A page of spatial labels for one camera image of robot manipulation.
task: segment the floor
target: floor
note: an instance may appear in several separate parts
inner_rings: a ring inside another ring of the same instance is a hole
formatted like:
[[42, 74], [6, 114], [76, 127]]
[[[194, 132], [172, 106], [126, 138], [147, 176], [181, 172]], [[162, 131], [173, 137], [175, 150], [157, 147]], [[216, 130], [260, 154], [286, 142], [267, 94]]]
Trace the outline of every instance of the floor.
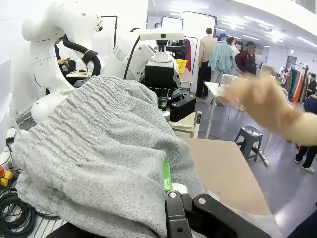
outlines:
[[[201, 99], [196, 103], [196, 111], [202, 111], [199, 138], [204, 138], [210, 116], [210, 105], [204, 104]], [[230, 129], [228, 131], [228, 115], [230, 112]], [[263, 134], [262, 148], [266, 145], [270, 133], [258, 126], [246, 112], [237, 111], [229, 106], [215, 109], [209, 139], [234, 141], [242, 126], [253, 126]], [[250, 168], [266, 198], [266, 201], [287, 237], [304, 219], [315, 211], [317, 202], [317, 173], [309, 174], [294, 163], [294, 156], [298, 149], [293, 143], [288, 143], [280, 136], [274, 135], [265, 155], [270, 167], [258, 159], [250, 162]]]

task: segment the gray plastic stool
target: gray plastic stool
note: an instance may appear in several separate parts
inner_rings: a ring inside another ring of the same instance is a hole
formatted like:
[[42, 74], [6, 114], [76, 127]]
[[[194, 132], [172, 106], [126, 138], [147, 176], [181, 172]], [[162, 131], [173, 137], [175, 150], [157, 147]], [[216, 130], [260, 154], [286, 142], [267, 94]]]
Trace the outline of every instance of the gray plastic stool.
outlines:
[[[237, 142], [239, 137], [242, 136], [244, 138], [243, 142]], [[240, 150], [246, 160], [254, 159], [257, 160], [259, 149], [261, 146], [262, 134], [257, 129], [252, 126], [242, 127], [234, 140], [238, 146], [241, 145]], [[258, 142], [258, 147], [253, 147], [254, 143]]]

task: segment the beige jacket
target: beige jacket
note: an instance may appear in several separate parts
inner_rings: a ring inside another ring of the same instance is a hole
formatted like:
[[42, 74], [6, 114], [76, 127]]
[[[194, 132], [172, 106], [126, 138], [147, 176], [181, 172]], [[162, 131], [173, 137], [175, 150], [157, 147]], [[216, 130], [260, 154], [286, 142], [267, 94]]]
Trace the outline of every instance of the beige jacket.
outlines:
[[217, 39], [212, 34], [208, 34], [200, 40], [198, 63], [208, 62], [217, 44]]

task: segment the person in beige jacket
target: person in beige jacket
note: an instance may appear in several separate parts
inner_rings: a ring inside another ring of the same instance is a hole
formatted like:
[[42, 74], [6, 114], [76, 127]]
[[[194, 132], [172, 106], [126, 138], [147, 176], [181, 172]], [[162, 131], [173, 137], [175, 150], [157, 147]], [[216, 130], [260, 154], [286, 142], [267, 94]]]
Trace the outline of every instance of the person in beige jacket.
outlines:
[[198, 54], [198, 77], [197, 77], [197, 88], [196, 97], [206, 98], [208, 94], [208, 88], [205, 86], [205, 81], [210, 81], [211, 71], [208, 67], [208, 61], [210, 56], [217, 44], [217, 39], [212, 35], [212, 29], [206, 29], [207, 35], [200, 40], [199, 54]]

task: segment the bolt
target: bolt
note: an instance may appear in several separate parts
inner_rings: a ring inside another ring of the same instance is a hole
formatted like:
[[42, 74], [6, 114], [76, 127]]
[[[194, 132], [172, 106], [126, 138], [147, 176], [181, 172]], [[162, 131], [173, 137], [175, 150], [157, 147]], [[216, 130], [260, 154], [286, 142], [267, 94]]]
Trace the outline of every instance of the bolt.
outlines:
[[169, 197], [170, 197], [170, 198], [176, 198], [176, 197], [177, 197], [177, 194], [176, 194], [175, 192], [171, 192], [171, 193], [169, 194]]
[[204, 200], [203, 198], [198, 199], [198, 203], [199, 204], [205, 204], [206, 200]]

